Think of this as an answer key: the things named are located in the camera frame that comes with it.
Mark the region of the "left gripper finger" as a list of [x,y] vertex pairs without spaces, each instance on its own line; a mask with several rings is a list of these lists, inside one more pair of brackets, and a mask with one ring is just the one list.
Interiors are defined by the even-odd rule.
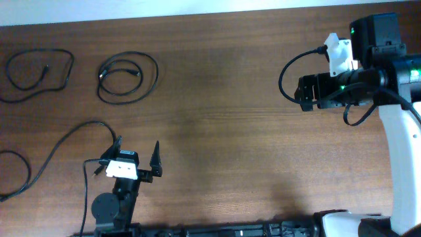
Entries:
[[156,142],[153,154],[150,160],[150,167],[153,176],[161,177],[162,176],[162,163],[160,157],[160,143],[159,141]]
[[118,136],[114,143],[100,156],[100,160],[115,160],[120,152],[122,136]]

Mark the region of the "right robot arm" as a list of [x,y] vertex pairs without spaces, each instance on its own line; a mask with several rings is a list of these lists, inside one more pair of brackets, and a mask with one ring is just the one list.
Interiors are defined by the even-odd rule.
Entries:
[[349,39],[330,34],[317,54],[327,73],[302,76],[294,102],[302,110],[369,105],[378,111],[389,150],[393,183],[390,216],[326,213],[324,236],[420,235],[420,56],[409,55],[397,15],[373,14],[353,21]]

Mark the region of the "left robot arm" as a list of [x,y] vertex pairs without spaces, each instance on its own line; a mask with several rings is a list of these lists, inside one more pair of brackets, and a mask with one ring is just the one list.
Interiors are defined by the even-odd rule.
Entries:
[[155,144],[149,170],[139,169],[138,153],[121,149],[121,143],[119,136],[99,159],[106,166],[106,176],[114,178],[115,183],[111,192],[98,195],[91,204],[94,236],[140,236],[140,224],[132,222],[140,184],[152,183],[154,177],[162,176],[159,142]]

